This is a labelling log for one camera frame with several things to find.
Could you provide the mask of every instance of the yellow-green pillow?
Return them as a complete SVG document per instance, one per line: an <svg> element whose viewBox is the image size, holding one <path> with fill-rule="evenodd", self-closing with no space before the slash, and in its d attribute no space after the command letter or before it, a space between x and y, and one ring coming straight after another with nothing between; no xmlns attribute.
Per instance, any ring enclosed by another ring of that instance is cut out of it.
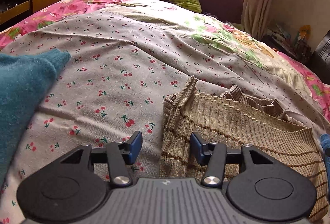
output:
<svg viewBox="0 0 330 224"><path fill-rule="evenodd" d="M170 2L192 12L202 13L202 7L199 0L170 0Z"/></svg>

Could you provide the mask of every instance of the cherry pattern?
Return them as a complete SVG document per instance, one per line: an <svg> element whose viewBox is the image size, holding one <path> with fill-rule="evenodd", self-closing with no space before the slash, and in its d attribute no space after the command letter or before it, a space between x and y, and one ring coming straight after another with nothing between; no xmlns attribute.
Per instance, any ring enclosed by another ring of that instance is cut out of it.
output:
<svg viewBox="0 0 330 224"><path fill-rule="evenodd" d="M107 95L107 92L106 92L106 91L102 91L102 90L100 90L100 91L99 91L99 96L101 96L101 95Z"/></svg>
<svg viewBox="0 0 330 224"><path fill-rule="evenodd" d="M120 88L123 90L123 89L131 89L127 83L125 83L124 85L121 85Z"/></svg>
<svg viewBox="0 0 330 224"><path fill-rule="evenodd" d="M25 146L25 150L31 150L31 151L36 151L37 150L37 147L36 146L34 146L34 143L33 142L31 142L30 144L27 144L26 146Z"/></svg>
<svg viewBox="0 0 330 224"><path fill-rule="evenodd" d="M101 56L100 54L93 55L93 61L97 61L100 56Z"/></svg>
<svg viewBox="0 0 330 224"><path fill-rule="evenodd" d="M153 101L150 99L150 97L148 97L147 99L145 99L146 104L152 104Z"/></svg>
<svg viewBox="0 0 330 224"><path fill-rule="evenodd" d="M51 149L51 152L54 152L54 149L59 148L60 145L58 144L58 142L55 143L55 145L50 145L49 148Z"/></svg>
<svg viewBox="0 0 330 224"><path fill-rule="evenodd" d="M47 128L47 127L49 127L49 125L52 123L54 121L54 119L53 118L50 118L49 120L45 120L44 121L44 124L45 124L45 128Z"/></svg>
<svg viewBox="0 0 330 224"><path fill-rule="evenodd" d="M46 103L49 102L49 100L51 100L53 96L55 96L55 94L49 94L49 95L47 95L46 96L46 99L45 99L45 102Z"/></svg>
<svg viewBox="0 0 330 224"><path fill-rule="evenodd" d="M147 131L149 134L151 134L154 126L156 126L154 123L149 122L149 124L146 124L146 125L145 125L145 127L147 128L146 131Z"/></svg>
<svg viewBox="0 0 330 224"><path fill-rule="evenodd" d="M172 82L171 82L171 85L173 85L173 87L176 88L176 87L178 87L178 86L177 86L177 83L178 83L177 81L172 81Z"/></svg>
<svg viewBox="0 0 330 224"><path fill-rule="evenodd" d="M138 55L139 53L138 53L138 49L134 49L134 50L132 50L132 52L135 54L135 55Z"/></svg>
<svg viewBox="0 0 330 224"><path fill-rule="evenodd" d="M97 114L101 114L101 117L103 118L103 117L105 117L107 114L105 114L105 107L101 107L100 109L96 109L95 110L95 113L97 113Z"/></svg>
<svg viewBox="0 0 330 224"><path fill-rule="evenodd" d="M127 72L126 70L124 70L124 69L121 70L120 72L123 74L124 77L126 77L126 76L131 77L131 76L132 76L132 73L128 73L128 72Z"/></svg>
<svg viewBox="0 0 330 224"><path fill-rule="evenodd" d="M151 59L150 56L148 56L147 58L149 59L149 61L150 61L151 64L156 63L156 61L154 59Z"/></svg>
<svg viewBox="0 0 330 224"><path fill-rule="evenodd" d="M124 102L126 103L126 107L129 107L129 106L133 106L134 105L133 101L125 100Z"/></svg>
<svg viewBox="0 0 330 224"><path fill-rule="evenodd" d="M81 129L79 129L79 127L75 125L75 126L72 127L72 130L70 130L69 134L70 135L77 135L77 134L79 134L80 131L81 131Z"/></svg>
<svg viewBox="0 0 330 224"><path fill-rule="evenodd" d="M63 100L61 103L57 104L57 107L62 107L62 106L66 106L65 100Z"/></svg>
<svg viewBox="0 0 330 224"><path fill-rule="evenodd" d="M95 143L97 144L98 147L102 148L108 143L108 140L105 137L96 138Z"/></svg>
<svg viewBox="0 0 330 224"><path fill-rule="evenodd" d="M131 125L134 125L135 124L135 121L133 119L130 119L125 115L121 116L121 118L125 121L125 125L127 127L130 127Z"/></svg>
<svg viewBox="0 0 330 224"><path fill-rule="evenodd" d="M135 164L133 164L131 166L132 172L136 172L136 171L144 171L144 167L142 166L142 164L138 161Z"/></svg>

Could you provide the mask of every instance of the bedsheet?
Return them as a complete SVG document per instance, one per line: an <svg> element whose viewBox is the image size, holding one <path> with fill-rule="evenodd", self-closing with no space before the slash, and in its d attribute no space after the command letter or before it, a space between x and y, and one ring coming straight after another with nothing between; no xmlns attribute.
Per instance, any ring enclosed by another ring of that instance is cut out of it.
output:
<svg viewBox="0 0 330 224"><path fill-rule="evenodd" d="M211 17L195 20L195 16L155 0L117 2L91 13L67 16L3 46L2 53L10 55L57 48L70 52L72 59L20 141L1 190L0 219L14 224L23 220L15 198L19 183L81 143L102 147L110 141L125 141L135 130L141 130L143 148L129 169L134 179L158 176L163 99L178 92L191 75L199 79L198 90L209 94L220 95L235 84L250 95L277 98L290 117L312 128L316 143L321 134L330 131L322 108L310 96L301 74L287 61L261 44L278 60L277 71L275 67L270 71L270 64L260 66L244 57L241 52L251 47L244 45L238 50L236 46L242 43L234 36L229 45L223 36L210 43L209 32L202 29L200 36L208 40L196 39L191 32L200 24L217 24L222 35L231 32ZM176 20L196 21L198 25L187 27ZM252 49L261 52L259 59L266 57L258 47ZM305 86L296 90L299 83ZM326 171L318 164L308 166L313 171L311 181L318 174L326 178ZM105 165L96 166L95 172L107 180ZM326 212L327 206L313 210L311 219Z"/></svg>
<svg viewBox="0 0 330 224"><path fill-rule="evenodd" d="M11 41L31 31L54 22L62 21L75 14L84 14L108 7L114 12L142 22L153 22L167 28L178 36L190 37L204 45L222 48L229 53L237 53L243 59L254 63L284 79L299 94L310 98L314 106L312 93L301 74L288 61L278 56L264 43L256 41L249 34L231 25L224 24L213 17L191 13L177 6L167 5L155 0L62 0L36 12L26 20L0 33L0 50Z"/></svg>
<svg viewBox="0 0 330 224"><path fill-rule="evenodd" d="M311 90L313 99L320 104L323 109L324 116L328 121L330 121L330 86L323 83L314 72L309 70L302 63L293 60L291 57L281 52L279 52L279 54L303 76L306 85Z"/></svg>

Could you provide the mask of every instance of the black leather chair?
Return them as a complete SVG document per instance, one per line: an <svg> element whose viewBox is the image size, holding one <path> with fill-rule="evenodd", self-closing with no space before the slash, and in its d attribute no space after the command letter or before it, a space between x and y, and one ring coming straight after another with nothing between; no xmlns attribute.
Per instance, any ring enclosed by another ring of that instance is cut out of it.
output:
<svg viewBox="0 0 330 224"><path fill-rule="evenodd" d="M313 52L306 65L323 83L330 84L330 30Z"/></svg>

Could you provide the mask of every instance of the metal rivet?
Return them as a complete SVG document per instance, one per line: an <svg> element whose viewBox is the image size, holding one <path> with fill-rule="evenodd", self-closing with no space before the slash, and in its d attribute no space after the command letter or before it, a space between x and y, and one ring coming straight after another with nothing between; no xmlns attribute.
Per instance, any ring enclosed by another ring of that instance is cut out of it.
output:
<svg viewBox="0 0 330 224"><path fill-rule="evenodd" d="M220 179L216 176L208 176L204 178L204 183L208 185L216 185L220 182Z"/></svg>
<svg viewBox="0 0 330 224"><path fill-rule="evenodd" d="M113 180L113 182L115 182L118 185L125 185L127 183L129 183L129 178L127 176L116 176Z"/></svg>

